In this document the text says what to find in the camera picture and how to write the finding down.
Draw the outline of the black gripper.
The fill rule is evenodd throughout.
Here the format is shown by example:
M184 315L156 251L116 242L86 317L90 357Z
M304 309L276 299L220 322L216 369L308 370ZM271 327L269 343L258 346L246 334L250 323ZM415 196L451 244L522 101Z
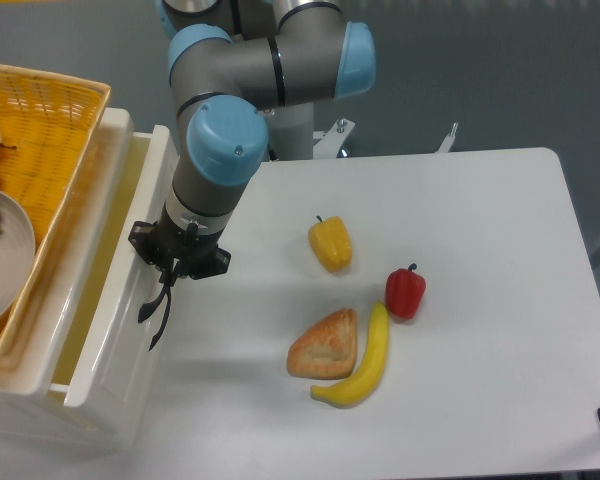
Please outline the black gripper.
M129 242L140 258L160 271L160 283L175 279L202 280L225 274L231 254L218 246L222 230L212 233L196 222L177 225L164 206L158 222L136 221Z

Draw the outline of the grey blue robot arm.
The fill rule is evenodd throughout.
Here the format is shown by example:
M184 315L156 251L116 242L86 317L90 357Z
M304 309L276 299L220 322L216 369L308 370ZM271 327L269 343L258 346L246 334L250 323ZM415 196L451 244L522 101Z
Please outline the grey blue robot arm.
M228 269L218 241L268 154L268 109L367 92L369 27L335 1L160 1L180 158L160 218L129 239L164 286Z

